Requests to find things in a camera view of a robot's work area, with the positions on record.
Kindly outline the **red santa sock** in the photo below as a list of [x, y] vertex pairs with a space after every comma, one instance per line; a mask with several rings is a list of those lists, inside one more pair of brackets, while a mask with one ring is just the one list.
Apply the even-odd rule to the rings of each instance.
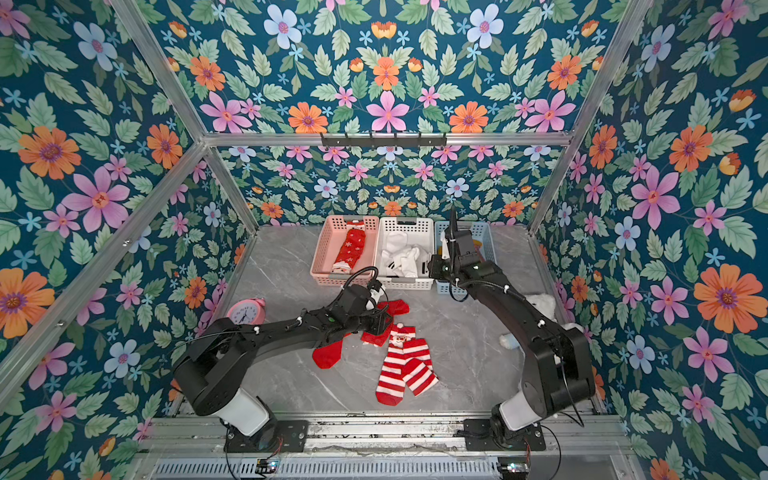
[[351, 274], [364, 251], [366, 242], [364, 222], [349, 221], [346, 226], [347, 233], [332, 265], [332, 273]]

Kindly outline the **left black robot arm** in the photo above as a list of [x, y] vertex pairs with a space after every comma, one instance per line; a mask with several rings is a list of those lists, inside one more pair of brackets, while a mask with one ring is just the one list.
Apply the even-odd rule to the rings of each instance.
[[382, 335], [392, 319], [378, 306], [384, 294], [381, 282], [371, 280], [344, 285], [328, 305], [293, 319], [249, 325], [221, 318], [174, 363], [174, 380], [196, 415], [217, 417], [245, 437], [258, 435], [274, 415], [242, 387], [251, 366], [296, 350], [336, 347], [351, 334]]

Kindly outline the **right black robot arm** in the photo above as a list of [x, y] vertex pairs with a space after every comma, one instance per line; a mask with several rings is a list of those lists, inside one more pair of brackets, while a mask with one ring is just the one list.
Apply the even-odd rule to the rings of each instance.
[[494, 407], [491, 431], [498, 442], [596, 394], [592, 355], [573, 323], [548, 318], [520, 293], [503, 270], [481, 256], [472, 233], [461, 229], [451, 210], [440, 255], [428, 263], [429, 276], [456, 287], [487, 307], [507, 327], [523, 352], [518, 392]]

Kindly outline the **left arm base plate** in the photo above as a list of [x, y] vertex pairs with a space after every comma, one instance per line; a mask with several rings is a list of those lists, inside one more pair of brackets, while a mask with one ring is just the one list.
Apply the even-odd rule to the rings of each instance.
[[224, 451], [233, 453], [300, 453], [308, 439], [309, 422], [306, 420], [270, 420], [257, 433], [246, 436], [229, 427]]

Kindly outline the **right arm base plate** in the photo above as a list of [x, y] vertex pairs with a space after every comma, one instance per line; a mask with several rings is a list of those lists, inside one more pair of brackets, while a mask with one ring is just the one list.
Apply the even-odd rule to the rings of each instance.
[[513, 431], [500, 418], [466, 419], [454, 436], [465, 441], [468, 451], [546, 450], [546, 441], [538, 423]]

